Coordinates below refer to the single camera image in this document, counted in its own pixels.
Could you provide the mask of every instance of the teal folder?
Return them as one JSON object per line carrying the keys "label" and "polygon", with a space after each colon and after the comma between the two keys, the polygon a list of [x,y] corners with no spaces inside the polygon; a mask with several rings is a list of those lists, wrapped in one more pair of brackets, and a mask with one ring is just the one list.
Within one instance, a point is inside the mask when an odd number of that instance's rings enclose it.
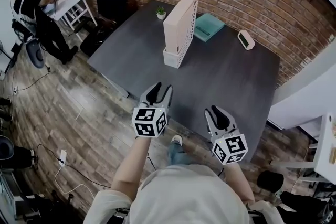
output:
{"label": "teal folder", "polygon": [[207,42],[224,26],[225,24],[221,20],[206,13],[196,19],[194,35],[201,41]]}

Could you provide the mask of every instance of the black shoe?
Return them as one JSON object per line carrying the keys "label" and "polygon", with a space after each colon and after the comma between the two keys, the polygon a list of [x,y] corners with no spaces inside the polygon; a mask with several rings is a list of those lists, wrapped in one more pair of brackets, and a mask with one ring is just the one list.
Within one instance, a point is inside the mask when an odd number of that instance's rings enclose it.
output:
{"label": "black shoe", "polygon": [[71,50],[70,50],[70,53],[69,53],[69,56],[68,56],[68,62],[70,62],[73,57],[75,56],[75,54],[77,53],[78,51],[78,47],[77,46],[74,46]]}

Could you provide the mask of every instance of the white alarm clock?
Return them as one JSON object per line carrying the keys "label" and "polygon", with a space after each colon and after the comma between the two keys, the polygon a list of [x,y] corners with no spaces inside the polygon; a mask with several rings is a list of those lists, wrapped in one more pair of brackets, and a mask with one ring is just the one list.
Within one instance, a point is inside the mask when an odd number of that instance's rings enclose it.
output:
{"label": "white alarm clock", "polygon": [[246,30],[241,30],[238,33],[238,39],[243,44],[246,50],[251,50],[256,44]]}

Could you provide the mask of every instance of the white table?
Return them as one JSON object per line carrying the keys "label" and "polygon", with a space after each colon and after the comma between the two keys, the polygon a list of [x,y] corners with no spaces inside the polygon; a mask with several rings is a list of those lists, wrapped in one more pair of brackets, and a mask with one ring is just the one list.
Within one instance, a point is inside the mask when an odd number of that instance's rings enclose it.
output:
{"label": "white table", "polygon": [[321,132],[316,153],[312,162],[278,162],[272,161],[272,166],[288,168],[312,168],[322,177],[299,177],[298,180],[309,182],[331,182],[336,184],[336,164],[330,161],[330,154],[336,147],[336,130],[334,128],[334,117],[328,113],[322,117]]}
{"label": "white table", "polygon": [[[85,9],[83,9],[78,3],[80,1],[84,2]],[[88,6],[88,3],[86,0],[58,0],[56,3],[56,12],[50,12],[48,13],[48,16],[50,18],[53,18],[54,20],[62,20],[65,24],[67,24],[72,30],[75,30],[74,23],[77,21],[80,22],[80,17],[83,16],[86,12],[88,12],[94,22],[94,24],[97,26],[97,22],[94,19],[94,16]],[[78,33],[76,33],[77,37],[81,42],[83,42],[82,38]]]}

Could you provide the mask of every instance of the green plant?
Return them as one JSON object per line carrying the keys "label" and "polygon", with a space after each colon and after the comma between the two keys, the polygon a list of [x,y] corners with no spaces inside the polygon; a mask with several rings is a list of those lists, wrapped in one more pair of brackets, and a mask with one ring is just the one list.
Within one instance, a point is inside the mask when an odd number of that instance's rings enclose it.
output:
{"label": "green plant", "polygon": [[156,9],[156,13],[159,15],[163,15],[164,14],[164,8],[162,6],[158,6]]}

